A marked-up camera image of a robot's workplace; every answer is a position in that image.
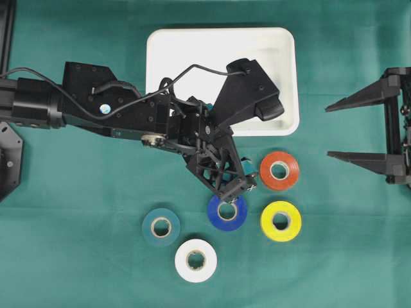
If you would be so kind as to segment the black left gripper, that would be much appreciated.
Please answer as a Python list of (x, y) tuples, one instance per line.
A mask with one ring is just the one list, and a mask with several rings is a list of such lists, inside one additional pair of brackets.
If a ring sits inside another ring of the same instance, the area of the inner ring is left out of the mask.
[[(187, 169), (220, 200), (234, 203), (256, 188), (257, 169), (251, 159), (239, 158), (230, 126), (220, 126), (210, 105), (191, 96), (171, 97), (173, 115), (167, 148), (182, 154)], [(238, 164), (244, 177), (238, 175)]]

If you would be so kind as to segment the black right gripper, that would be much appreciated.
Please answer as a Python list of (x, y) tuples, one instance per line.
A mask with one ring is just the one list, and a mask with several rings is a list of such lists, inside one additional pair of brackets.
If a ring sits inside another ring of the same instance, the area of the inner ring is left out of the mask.
[(325, 108), (334, 112), (384, 102), (387, 154), (329, 151), (327, 156), (386, 175), (389, 184), (410, 186), (410, 68), (386, 69), (384, 77)]

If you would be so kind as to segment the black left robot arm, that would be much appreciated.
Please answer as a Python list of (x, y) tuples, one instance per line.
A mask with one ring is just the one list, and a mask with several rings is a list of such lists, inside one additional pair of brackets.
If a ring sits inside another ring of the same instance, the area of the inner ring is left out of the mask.
[(228, 68), (224, 76), (218, 101), (207, 104), (194, 97), (179, 99), (171, 78), (142, 95), (104, 66), (68, 62), (61, 84), (38, 72), (16, 80), (4, 73), (1, 119), (43, 129), (71, 125), (178, 154), (208, 189), (230, 202), (256, 187), (256, 174), (245, 169), (231, 125), (260, 115), (261, 108), (241, 67)]

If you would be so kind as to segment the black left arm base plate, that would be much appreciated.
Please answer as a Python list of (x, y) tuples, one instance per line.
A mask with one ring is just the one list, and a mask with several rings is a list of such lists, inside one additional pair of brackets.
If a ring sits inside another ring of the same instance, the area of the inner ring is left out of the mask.
[(21, 182), (24, 142), (12, 127), (1, 121), (1, 190), (3, 201)]

